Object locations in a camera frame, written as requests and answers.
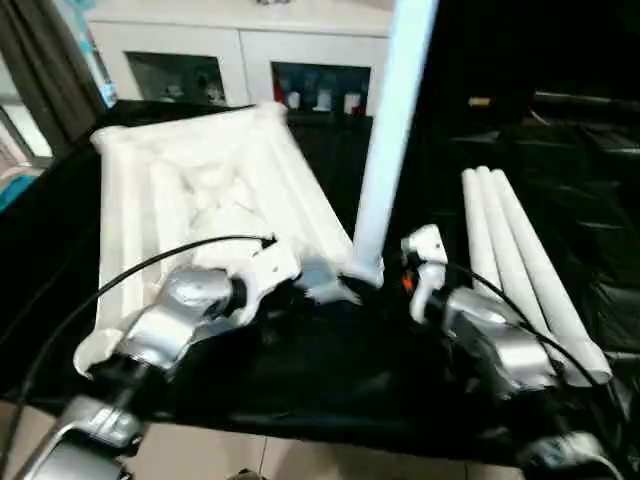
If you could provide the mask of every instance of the glass cabinet door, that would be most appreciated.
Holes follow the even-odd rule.
[[[250,103],[237,30],[91,23],[91,33],[119,99]]]
[[[144,100],[226,106],[216,57],[126,52]]]

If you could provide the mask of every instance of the cabinet door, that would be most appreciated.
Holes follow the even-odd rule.
[[[252,31],[241,31],[240,36],[253,103],[282,97],[286,103],[291,90],[302,103],[306,96],[316,97],[315,107],[307,102],[305,108],[326,111],[327,104],[330,109],[344,108],[345,97],[355,95],[361,106],[366,102],[367,115],[375,113],[386,38]],[[323,95],[333,98],[325,102]]]
[[[90,24],[121,99],[249,104],[237,30]]]

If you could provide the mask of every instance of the black cable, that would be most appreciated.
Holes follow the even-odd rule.
[[[62,261],[62,264],[59,265],[58,269],[51,275],[45,283],[41,285],[38,291],[31,296],[29,301],[18,311],[18,313],[13,317],[13,319],[9,322],[7,327],[5,328],[2,336],[0,337],[0,349],[2,345],[11,337],[15,329],[22,323],[22,320],[26,318],[29,314],[33,306],[42,298],[42,296],[47,293],[47,291],[56,283],[56,281],[60,278],[60,276],[64,273],[64,271],[71,265],[71,263],[75,260],[82,249],[85,246],[85,243],[91,238],[91,235],[97,230],[99,224],[94,225],[92,228],[88,229],[86,234],[83,235],[80,241],[74,245],[70,251],[71,253]]]
[[[253,240],[253,241],[257,240],[262,242],[263,248],[265,248],[270,243],[273,243],[275,241],[274,239],[271,239],[271,238],[265,238],[265,237],[259,237],[259,236],[253,236],[253,235],[226,235],[223,237],[215,237],[215,238],[207,238],[204,240],[198,240],[196,242],[191,242],[191,243],[182,245],[180,247],[173,248],[171,250],[160,253],[158,255],[154,255],[153,257],[148,258],[143,262],[140,262],[139,264],[131,267],[128,270],[125,270],[121,274],[114,277],[112,280],[106,283],[103,287],[98,289],[95,293],[92,293],[84,302],[82,302],[78,307],[76,307],[75,310],[73,310],[62,322],[58,324],[56,329],[53,331],[51,335],[49,335],[44,345],[38,351],[36,358],[33,360],[33,362],[31,362],[31,365],[29,366],[29,370],[27,371],[27,374],[20,386],[18,397],[15,402],[16,407],[11,416],[11,422],[9,423],[9,428],[7,430],[7,435],[6,435],[6,439],[5,439],[3,450],[2,450],[2,456],[0,457],[0,479],[5,478],[6,476],[7,467],[9,463],[9,453],[13,449],[13,444],[15,442],[16,434],[18,433],[18,427],[20,426],[20,420],[22,419],[22,414],[27,405],[27,399],[29,397],[29,393],[31,392],[31,389],[33,388],[33,385],[35,383],[38,370],[40,369],[40,366],[42,365],[44,360],[47,358],[49,351],[53,348],[53,346],[55,345],[56,341],[58,340],[62,332],[64,332],[64,330],[66,330],[67,327],[69,327],[69,325],[71,325],[73,321],[76,318],[78,318],[80,313],[82,313],[84,309],[86,309],[89,305],[91,305],[93,302],[95,302],[98,298],[100,298],[102,295],[107,293],[109,290],[111,290],[118,284],[122,283],[131,275],[139,272],[140,270],[145,269],[149,265],[152,265],[161,260],[164,260],[165,258],[178,255],[179,253],[185,252],[187,250],[192,250],[194,248],[201,247],[203,245],[207,245],[210,243],[225,242],[230,240]]]

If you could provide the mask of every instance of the curtain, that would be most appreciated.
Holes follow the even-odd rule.
[[[52,0],[0,0],[0,51],[54,157],[64,156],[106,107]]]

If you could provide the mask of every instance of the white cylindrical rod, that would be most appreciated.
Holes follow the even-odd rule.
[[[484,202],[480,180],[475,170],[470,168],[462,172],[462,193],[464,195],[464,213],[467,220],[467,237],[469,240],[469,258],[471,269],[502,289],[498,266],[493,255],[493,246],[489,236],[489,227],[485,215]],[[485,285],[473,281],[473,286],[479,292],[497,297]]]
[[[480,167],[477,172],[480,177],[485,214],[493,253],[500,272],[502,289],[522,310],[522,313],[527,316],[538,332],[545,336],[551,335],[520,257],[520,252],[518,252],[518,247],[509,229],[509,223],[500,205],[500,198],[493,185],[491,172],[487,167]]]
[[[591,340],[584,328],[509,180],[502,170],[495,170],[492,177],[551,331],[597,382],[607,382],[611,378],[611,368],[600,347]],[[589,385],[577,370],[570,370],[567,380],[572,385]]]
[[[354,235],[354,273],[375,283],[437,9],[437,0],[395,2]]]

